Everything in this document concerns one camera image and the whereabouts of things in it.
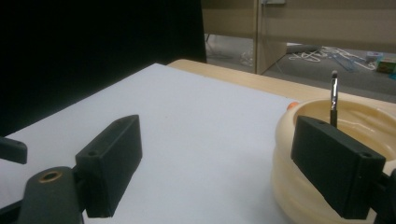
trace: screw hole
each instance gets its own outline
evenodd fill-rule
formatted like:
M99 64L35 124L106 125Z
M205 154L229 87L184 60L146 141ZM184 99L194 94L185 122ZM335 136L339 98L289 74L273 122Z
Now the screw hole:
M48 173L46 173L46 174L44 174L40 179L39 179L39 182L40 183L49 183L49 182L52 182L52 181L54 181L54 180L56 180L56 179L58 179L59 177L61 177L62 176L62 173L61 172L58 172L58 171L51 171L51 172L48 172Z
M360 153L363 157L372 157L372 154L367 153L367 152L361 152Z

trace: floor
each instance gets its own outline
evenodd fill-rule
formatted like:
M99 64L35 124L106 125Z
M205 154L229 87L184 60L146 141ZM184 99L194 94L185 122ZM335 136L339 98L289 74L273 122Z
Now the floor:
M208 63L253 73L251 66L253 41L251 39L221 35L206 35L205 37ZM366 56L366 51L342 50L361 58ZM396 54L384 53L384 55L396 57ZM328 89L332 71L337 70L339 91L396 103L396 79L391 78L389 74L378 73L357 64L348 64L338 60L340 64L334 58L329 57L317 56L319 62L291 57L293 57L292 54L286 54L262 75Z

